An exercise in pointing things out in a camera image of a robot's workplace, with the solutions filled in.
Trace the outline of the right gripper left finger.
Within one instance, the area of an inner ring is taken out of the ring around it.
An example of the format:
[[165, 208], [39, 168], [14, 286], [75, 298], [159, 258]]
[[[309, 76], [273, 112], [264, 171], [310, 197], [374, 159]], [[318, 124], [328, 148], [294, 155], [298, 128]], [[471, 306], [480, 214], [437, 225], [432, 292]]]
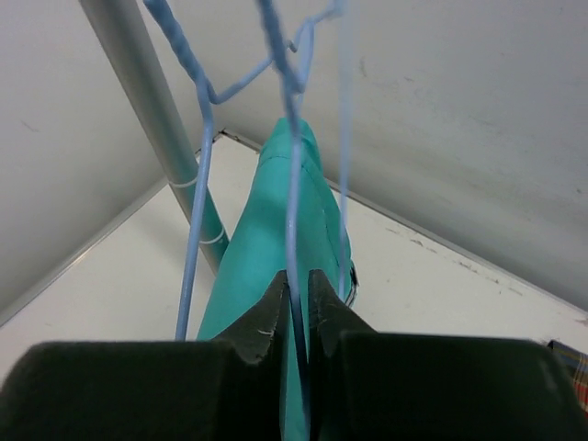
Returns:
[[4, 440], [279, 440], [288, 282], [213, 339], [33, 345], [1, 389]]

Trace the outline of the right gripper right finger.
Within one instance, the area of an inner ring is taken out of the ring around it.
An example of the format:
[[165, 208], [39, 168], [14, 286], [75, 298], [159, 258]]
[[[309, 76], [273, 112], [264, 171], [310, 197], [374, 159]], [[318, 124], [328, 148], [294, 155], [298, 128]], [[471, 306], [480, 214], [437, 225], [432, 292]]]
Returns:
[[584, 440], [559, 360], [525, 340], [381, 333], [313, 270], [313, 440]]

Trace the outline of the blue wire hanger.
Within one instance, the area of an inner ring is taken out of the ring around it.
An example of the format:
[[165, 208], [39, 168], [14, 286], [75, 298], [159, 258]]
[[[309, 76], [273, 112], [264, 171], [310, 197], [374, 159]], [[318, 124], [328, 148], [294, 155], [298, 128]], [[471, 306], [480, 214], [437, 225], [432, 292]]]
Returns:
[[283, 39], [278, 13], [271, 1], [257, 2], [260, 10], [266, 41], [282, 84], [282, 99], [290, 133], [290, 172], [286, 208], [286, 270], [289, 286], [290, 313], [296, 348], [296, 359], [300, 378], [301, 409], [303, 415], [303, 438], [310, 438], [310, 380], [303, 308], [298, 275], [297, 231], [300, 201], [299, 182], [301, 169], [300, 113], [295, 96], [304, 91], [305, 84], [295, 68], [288, 62], [287, 45]]

